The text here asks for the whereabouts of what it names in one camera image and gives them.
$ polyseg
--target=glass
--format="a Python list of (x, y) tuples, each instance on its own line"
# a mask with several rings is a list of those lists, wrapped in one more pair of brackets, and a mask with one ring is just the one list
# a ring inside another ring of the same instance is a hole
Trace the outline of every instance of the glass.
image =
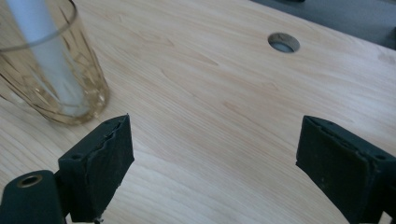
[(3, 98), (65, 124), (97, 117), (109, 95), (69, 0), (0, 0), (0, 81)]

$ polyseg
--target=wooden surface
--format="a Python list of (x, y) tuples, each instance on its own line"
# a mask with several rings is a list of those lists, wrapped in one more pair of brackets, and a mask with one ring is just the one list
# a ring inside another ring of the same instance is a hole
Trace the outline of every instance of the wooden surface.
[[(111, 89), (100, 118), (0, 101), (0, 189), (129, 113), (135, 162), (105, 223), (347, 223), (295, 164), (303, 115), (396, 155), (396, 51), (242, 0), (78, 0)], [(293, 54), (268, 35), (300, 41)]]

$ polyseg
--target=dark floor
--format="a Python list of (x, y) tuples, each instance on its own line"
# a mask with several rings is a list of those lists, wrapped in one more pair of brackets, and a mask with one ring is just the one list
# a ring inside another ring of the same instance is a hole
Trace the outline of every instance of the dark floor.
[(396, 49), (396, 0), (252, 1)]

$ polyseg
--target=white rod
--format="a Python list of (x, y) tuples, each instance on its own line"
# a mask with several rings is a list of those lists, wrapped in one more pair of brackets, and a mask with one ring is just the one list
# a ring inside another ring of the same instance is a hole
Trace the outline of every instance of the white rod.
[[(27, 43), (33, 43), (57, 32), (45, 0), (7, 0), (7, 3)], [(78, 117), (87, 113), (88, 107), (84, 105), (83, 90), (64, 58), (64, 49), (59, 36), (31, 46), (46, 80), (55, 90), (56, 99), (59, 104), (64, 105), (62, 113)], [(44, 89), (49, 90), (43, 82), (39, 83)]]

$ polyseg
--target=wood grain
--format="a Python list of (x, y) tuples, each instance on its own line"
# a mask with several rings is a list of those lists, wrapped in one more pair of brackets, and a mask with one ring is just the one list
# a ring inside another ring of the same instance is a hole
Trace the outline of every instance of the wood grain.
[[(0, 189), (129, 113), (135, 162), (105, 223), (347, 223), (295, 165), (303, 115), (396, 155), (396, 51), (242, 0), (81, 0), (111, 89), (100, 118), (0, 101)], [(285, 54), (267, 38), (294, 36)]]

